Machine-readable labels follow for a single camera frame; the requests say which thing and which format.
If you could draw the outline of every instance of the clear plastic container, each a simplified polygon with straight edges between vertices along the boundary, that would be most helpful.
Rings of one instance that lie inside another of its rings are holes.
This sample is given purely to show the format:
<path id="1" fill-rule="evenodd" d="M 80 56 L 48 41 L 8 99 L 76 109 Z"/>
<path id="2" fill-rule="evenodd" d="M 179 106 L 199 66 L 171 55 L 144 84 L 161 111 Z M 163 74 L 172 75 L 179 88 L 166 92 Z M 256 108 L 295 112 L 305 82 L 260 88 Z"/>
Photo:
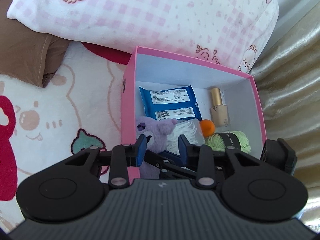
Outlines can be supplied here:
<path id="1" fill-rule="evenodd" d="M 184 134 L 184 136 L 188 139 L 189 143 L 191 144 L 205 143 L 200 128 L 199 120 L 191 119 L 176 124 L 176 127 L 174 128 L 173 132 L 167 136 L 167 151 L 180 155 L 178 147 L 178 137 L 181 134 Z"/>

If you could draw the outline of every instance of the box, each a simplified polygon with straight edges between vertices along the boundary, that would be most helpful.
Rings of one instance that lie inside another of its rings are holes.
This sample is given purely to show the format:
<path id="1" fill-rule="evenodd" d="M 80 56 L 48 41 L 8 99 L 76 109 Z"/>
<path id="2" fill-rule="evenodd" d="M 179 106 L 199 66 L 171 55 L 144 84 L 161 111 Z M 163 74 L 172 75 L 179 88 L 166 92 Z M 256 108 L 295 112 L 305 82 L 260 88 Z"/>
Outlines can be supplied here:
<path id="1" fill-rule="evenodd" d="M 139 87 L 165 90 L 192 85 L 202 119 L 211 119 L 210 89 L 219 87 L 228 106 L 232 130 L 244 132 L 251 145 L 250 155 L 260 159 L 266 131 L 258 91 L 253 77 L 209 61 L 175 53 L 136 47 L 124 72 L 121 97 L 121 140 L 136 140 L 136 116 L 144 116 Z M 139 168 L 129 168 L 139 178 Z"/>

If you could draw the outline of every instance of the orange ball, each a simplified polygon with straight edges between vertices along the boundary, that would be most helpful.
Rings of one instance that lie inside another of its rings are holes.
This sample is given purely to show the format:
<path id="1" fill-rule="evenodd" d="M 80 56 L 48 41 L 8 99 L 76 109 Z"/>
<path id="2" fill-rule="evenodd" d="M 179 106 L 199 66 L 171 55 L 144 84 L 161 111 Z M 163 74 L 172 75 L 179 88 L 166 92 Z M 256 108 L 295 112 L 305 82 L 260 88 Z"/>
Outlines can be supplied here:
<path id="1" fill-rule="evenodd" d="M 214 131 L 216 130 L 214 123 L 208 119 L 204 119 L 200 121 L 200 127 L 202 130 L 202 134 L 205 138 L 213 135 Z"/>

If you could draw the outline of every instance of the blue packet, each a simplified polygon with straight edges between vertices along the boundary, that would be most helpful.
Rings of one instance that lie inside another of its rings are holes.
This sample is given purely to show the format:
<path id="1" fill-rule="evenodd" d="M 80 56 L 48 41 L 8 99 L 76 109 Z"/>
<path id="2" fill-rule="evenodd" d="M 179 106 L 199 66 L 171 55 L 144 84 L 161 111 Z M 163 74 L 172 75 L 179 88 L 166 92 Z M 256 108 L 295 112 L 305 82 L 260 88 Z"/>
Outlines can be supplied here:
<path id="1" fill-rule="evenodd" d="M 169 118 L 202 120 L 191 85 L 161 91 L 139 88 L 146 116 L 158 121 Z"/>

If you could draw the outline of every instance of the green yarn ball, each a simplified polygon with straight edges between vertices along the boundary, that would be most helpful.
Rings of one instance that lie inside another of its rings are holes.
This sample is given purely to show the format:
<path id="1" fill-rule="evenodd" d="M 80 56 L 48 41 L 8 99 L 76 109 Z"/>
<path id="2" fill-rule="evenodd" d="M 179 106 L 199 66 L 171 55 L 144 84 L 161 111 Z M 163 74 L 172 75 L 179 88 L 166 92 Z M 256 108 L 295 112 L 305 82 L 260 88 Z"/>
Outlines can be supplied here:
<path id="1" fill-rule="evenodd" d="M 241 150 L 245 153 L 249 153 L 251 151 L 251 146 L 249 145 L 249 140 L 246 135 L 241 131 L 234 131 L 231 133 L 238 137 Z M 217 133 L 214 133 L 206 139 L 206 145 L 210 146 L 214 151 L 224 152 L 224 150 L 226 149 L 221 136 Z"/>

